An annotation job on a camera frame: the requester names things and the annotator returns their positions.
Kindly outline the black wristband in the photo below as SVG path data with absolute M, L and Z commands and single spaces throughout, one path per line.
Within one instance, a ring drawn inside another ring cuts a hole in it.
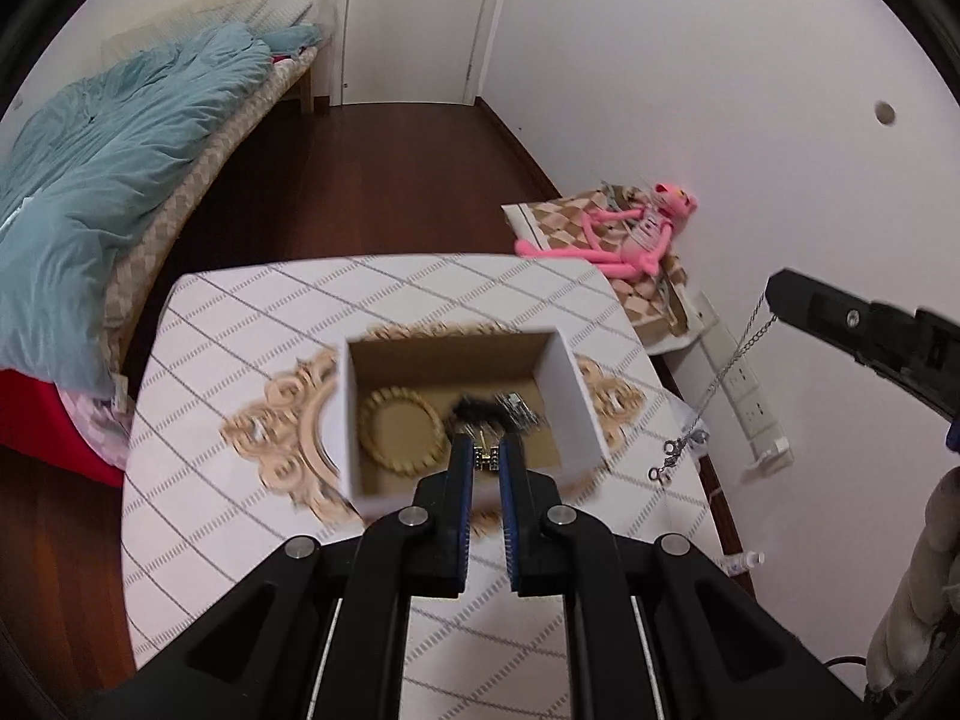
M 500 433 L 512 429 L 512 417 L 506 406 L 496 398 L 477 398 L 464 395 L 451 406 L 446 424 L 451 431 L 459 427 L 493 427 Z

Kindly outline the white cardboard box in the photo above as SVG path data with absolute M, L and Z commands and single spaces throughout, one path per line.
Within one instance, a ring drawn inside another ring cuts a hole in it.
M 610 458 L 579 361 L 553 327 L 382 327 L 340 345 L 338 373 L 340 492 L 366 520 L 410 502 L 457 439 L 469 443 L 480 512 L 500 507 L 506 437 L 562 491 Z

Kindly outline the white charger plug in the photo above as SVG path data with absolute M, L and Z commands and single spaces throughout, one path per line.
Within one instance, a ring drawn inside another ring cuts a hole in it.
M 765 449 L 755 457 L 754 463 L 750 465 L 752 470 L 759 470 L 760 468 L 766 468 L 766 466 L 773 465 L 777 461 L 780 461 L 782 457 L 791 452 L 791 444 L 786 437 L 777 437 L 773 442 L 766 445 Z

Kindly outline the white patterned tablecloth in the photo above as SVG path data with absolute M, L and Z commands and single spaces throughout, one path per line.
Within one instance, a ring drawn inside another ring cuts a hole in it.
M 172 289 L 137 398 L 122 517 L 133 655 L 151 678 L 269 557 L 313 571 L 398 523 L 448 465 L 462 397 L 517 392 L 527 466 L 574 525 L 721 542 L 608 279 L 581 259 L 389 255 L 207 271 Z

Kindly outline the small white bottle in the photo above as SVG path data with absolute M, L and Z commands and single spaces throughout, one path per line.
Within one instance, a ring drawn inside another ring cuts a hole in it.
M 752 572 L 757 567 L 763 566 L 766 556 L 761 551 L 742 551 L 742 553 L 729 554 L 721 559 L 721 567 L 729 577 L 745 575 Z

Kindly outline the brown checkered cushion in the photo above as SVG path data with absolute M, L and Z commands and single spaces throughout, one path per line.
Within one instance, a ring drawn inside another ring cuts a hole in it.
M 703 332 L 674 252 L 697 208 L 698 200 L 676 185 L 604 184 L 573 197 L 506 205 L 503 213 L 517 255 L 599 268 L 644 348 L 662 355 Z

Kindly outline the pink panther plush toy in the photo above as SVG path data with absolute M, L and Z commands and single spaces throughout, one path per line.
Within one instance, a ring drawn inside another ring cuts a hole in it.
M 609 280 L 659 278 L 661 260 L 698 210 L 692 193 L 674 184 L 649 190 L 604 182 L 579 210 L 576 227 L 584 244 L 537 247 L 516 241 L 514 254 L 526 259 L 578 259 L 596 265 Z

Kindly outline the red bed sheet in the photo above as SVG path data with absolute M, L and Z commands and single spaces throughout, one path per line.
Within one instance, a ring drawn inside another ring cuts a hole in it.
M 111 488 L 122 486 L 124 473 L 86 444 L 52 383 L 3 371 L 0 397 L 3 447 Z

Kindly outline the white door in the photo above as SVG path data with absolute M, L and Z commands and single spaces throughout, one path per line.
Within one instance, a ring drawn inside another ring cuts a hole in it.
M 337 0 L 332 101 L 470 106 L 498 0 Z

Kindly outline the light blue duvet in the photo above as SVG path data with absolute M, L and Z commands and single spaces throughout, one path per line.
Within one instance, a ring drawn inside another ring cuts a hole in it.
M 208 140 L 314 25 L 206 28 L 60 89 L 2 163 L 2 364 L 107 398 L 107 280 Z

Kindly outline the white pillow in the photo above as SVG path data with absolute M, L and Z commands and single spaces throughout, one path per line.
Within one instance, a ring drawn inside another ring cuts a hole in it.
M 334 0 L 189 0 L 106 39 L 101 44 L 101 60 L 110 67 L 142 50 L 175 43 L 226 23 L 244 23 L 256 36 L 291 26 L 314 25 L 320 29 L 320 36 L 331 37 L 335 4 Z

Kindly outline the white wall socket strip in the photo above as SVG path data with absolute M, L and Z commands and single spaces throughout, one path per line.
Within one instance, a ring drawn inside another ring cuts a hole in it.
M 703 323 L 703 333 L 698 343 L 711 366 L 713 378 L 698 403 L 698 415 L 703 416 L 719 394 L 724 394 L 739 422 L 743 437 L 748 440 L 754 458 L 747 463 L 745 471 L 750 475 L 768 476 L 779 468 L 793 463 L 793 447 L 786 457 L 773 465 L 752 470 L 750 465 L 766 445 L 777 437 L 786 437 L 778 418 L 766 401 L 765 392 L 754 369 L 747 359 L 748 353 L 760 343 L 766 333 L 775 327 L 776 317 L 765 309 L 765 299 L 760 298 L 748 317 L 747 325 L 738 337 L 729 330 L 708 296 L 698 293 L 693 307 Z

